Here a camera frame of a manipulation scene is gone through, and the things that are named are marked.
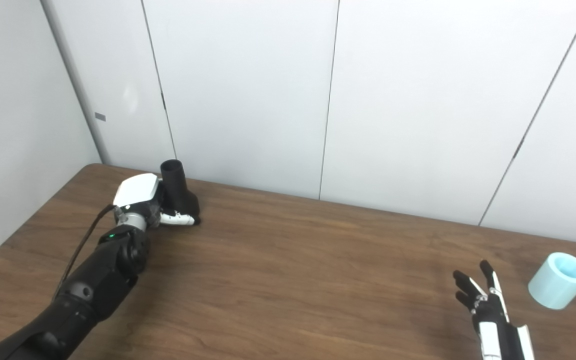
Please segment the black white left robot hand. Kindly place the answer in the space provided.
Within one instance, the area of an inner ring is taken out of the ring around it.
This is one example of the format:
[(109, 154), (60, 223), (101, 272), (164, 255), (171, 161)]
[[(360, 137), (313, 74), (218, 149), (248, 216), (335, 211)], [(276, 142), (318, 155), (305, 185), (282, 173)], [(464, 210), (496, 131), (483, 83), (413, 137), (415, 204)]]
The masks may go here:
[(192, 227), (201, 223), (198, 197), (181, 173), (166, 172), (160, 177), (144, 173), (127, 178), (119, 185), (112, 205), (117, 226), (141, 231), (160, 225)]

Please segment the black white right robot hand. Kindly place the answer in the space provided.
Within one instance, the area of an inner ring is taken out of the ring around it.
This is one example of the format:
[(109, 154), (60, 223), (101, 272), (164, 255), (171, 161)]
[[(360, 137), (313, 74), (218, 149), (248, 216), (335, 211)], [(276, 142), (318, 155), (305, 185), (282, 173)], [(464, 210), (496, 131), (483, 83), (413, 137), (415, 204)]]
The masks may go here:
[(535, 353), (528, 326), (510, 321), (498, 274), (482, 260), (479, 268), (486, 278), (486, 287), (456, 269), (452, 276), (458, 291), (455, 298), (471, 314), (483, 360), (534, 360)]

